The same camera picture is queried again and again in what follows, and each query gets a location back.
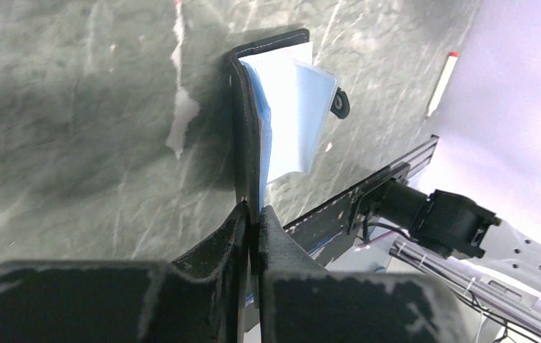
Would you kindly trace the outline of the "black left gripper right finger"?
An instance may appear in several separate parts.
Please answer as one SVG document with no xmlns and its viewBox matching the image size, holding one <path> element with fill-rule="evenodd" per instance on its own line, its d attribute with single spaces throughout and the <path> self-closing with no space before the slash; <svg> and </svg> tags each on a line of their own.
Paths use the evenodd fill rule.
<svg viewBox="0 0 541 343">
<path fill-rule="evenodd" d="M 260 214 L 263 342 L 467 342 L 453 292 L 425 274 L 333 272 Z"/>
</svg>

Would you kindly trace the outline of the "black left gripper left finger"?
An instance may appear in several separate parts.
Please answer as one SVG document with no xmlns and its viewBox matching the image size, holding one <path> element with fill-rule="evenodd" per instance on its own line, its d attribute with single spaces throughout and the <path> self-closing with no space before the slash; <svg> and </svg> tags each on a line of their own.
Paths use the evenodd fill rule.
<svg viewBox="0 0 541 343">
<path fill-rule="evenodd" d="M 241 342 L 246 204 L 173 261 L 0 264 L 0 342 Z"/>
</svg>

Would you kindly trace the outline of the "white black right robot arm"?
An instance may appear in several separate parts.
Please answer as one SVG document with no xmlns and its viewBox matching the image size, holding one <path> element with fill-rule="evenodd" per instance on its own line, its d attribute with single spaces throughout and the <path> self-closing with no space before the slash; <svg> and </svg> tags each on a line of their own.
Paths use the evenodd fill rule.
<svg viewBox="0 0 541 343">
<path fill-rule="evenodd" d="M 494 270 L 541 292 L 541 243 L 459 194 L 430 195 L 390 179 L 357 192 L 352 218 L 375 215 L 432 254 Z"/>
</svg>

